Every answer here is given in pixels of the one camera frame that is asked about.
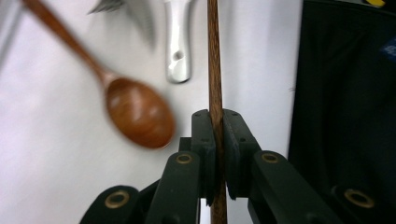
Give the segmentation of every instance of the screw hole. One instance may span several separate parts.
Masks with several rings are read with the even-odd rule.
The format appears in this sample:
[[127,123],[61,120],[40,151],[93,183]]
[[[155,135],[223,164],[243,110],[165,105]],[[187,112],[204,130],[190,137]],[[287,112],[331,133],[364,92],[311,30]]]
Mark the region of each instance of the screw hole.
[[187,164],[192,162],[192,156],[189,154],[181,154],[176,157],[176,161],[180,164]]
[[118,190],[107,196],[105,206],[107,208],[123,207],[129,201],[129,193],[125,190]]
[[272,153],[262,154],[262,160],[269,162],[269,163],[277,163],[278,162],[277,156]]
[[371,197],[356,189],[347,189],[344,192],[344,196],[348,201],[359,207],[372,208],[375,205],[375,202]]

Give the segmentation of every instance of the dark cloth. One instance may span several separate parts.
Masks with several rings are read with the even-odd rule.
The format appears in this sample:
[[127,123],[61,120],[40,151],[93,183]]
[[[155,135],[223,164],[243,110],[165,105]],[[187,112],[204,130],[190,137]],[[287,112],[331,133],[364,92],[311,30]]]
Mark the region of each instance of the dark cloth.
[[289,161],[321,194],[366,189],[396,208],[396,16],[304,1]]

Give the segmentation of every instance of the white table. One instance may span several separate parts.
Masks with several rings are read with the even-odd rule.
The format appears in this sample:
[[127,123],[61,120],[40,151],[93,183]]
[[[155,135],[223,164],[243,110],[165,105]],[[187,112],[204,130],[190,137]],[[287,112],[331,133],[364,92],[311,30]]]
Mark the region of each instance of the white table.
[[[24,10],[1,49],[0,223],[78,223],[103,190],[143,189],[160,178],[179,137],[191,136],[191,114],[208,108],[206,1],[192,4],[192,79],[178,85],[165,80],[163,1],[131,5],[142,1],[153,22],[151,42],[127,7],[87,15],[96,0],[45,2],[100,62],[163,95],[177,117],[173,141],[153,151],[120,135],[88,67]],[[283,155],[301,8],[301,0],[219,0],[223,106],[242,114],[262,149]],[[229,223],[251,223],[247,200],[228,202],[228,209]],[[201,223],[209,223],[208,209]]]

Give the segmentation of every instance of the wooden stick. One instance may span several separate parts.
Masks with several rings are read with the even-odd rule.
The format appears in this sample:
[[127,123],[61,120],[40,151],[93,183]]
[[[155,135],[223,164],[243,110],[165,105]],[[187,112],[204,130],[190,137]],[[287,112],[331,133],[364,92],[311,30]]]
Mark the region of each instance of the wooden stick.
[[209,43],[209,115],[216,138],[219,188],[211,207],[211,223],[227,223],[227,198],[224,177],[224,148],[222,127],[221,72],[219,53],[218,1],[207,1],[207,27]]

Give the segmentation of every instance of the wooden spoon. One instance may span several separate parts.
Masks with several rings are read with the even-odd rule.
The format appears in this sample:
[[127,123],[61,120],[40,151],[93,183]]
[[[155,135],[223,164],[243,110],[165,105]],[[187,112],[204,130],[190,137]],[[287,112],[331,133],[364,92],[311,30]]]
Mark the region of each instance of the wooden spoon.
[[22,0],[97,75],[106,93],[107,112],[119,130],[140,146],[165,147],[175,132],[173,114],[154,90],[105,69],[39,0]]

